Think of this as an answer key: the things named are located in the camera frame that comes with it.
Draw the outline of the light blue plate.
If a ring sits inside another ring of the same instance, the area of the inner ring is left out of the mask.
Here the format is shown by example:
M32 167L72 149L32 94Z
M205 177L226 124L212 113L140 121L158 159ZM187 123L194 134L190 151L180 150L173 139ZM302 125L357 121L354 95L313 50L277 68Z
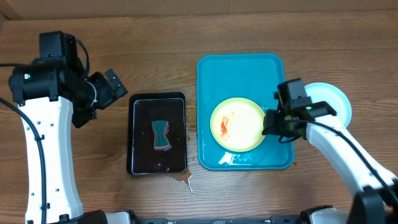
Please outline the light blue plate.
M352 107L348 97L337 87L323 82L305 85L305 91L313 103L325 101L336 112L341 123L347 128L352 117Z

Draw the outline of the yellow plate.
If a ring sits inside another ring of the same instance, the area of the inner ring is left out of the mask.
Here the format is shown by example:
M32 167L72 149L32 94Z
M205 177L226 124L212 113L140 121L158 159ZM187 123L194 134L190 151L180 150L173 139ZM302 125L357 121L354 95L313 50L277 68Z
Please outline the yellow plate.
M246 98L222 101L212 112L210 129L216 142L233 152L246 152L263 142L265 113Z

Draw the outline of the teal orange sponge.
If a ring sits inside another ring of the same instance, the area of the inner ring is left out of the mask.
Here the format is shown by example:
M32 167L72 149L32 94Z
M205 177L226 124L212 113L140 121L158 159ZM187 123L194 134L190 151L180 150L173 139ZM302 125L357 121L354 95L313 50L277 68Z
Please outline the teal orange sponge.
M169 130L169 122L165 120L156 120L151 122L154 133L154 150L166 151L171 148L171 144L167 138Z

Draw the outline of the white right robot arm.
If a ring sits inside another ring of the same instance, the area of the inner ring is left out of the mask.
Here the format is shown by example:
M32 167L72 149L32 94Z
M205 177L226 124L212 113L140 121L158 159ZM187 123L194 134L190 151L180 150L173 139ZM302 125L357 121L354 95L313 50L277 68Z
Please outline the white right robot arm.
M301 212L298 223L397 223L397 176L373 159L326 102L267 110L264 135L283 142L299 138L317 148L353 197L350 211L319 206Z

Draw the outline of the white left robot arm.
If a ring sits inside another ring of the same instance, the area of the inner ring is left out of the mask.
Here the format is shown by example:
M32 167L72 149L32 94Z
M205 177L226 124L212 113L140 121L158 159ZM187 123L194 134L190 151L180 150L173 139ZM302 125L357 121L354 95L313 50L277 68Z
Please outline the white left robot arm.
M26 223L133 223L130 211L84 212L74 170L71 128L82 127L127 91L114 70L88 76L64 62L15 64L9 79L27 148L29 199Z

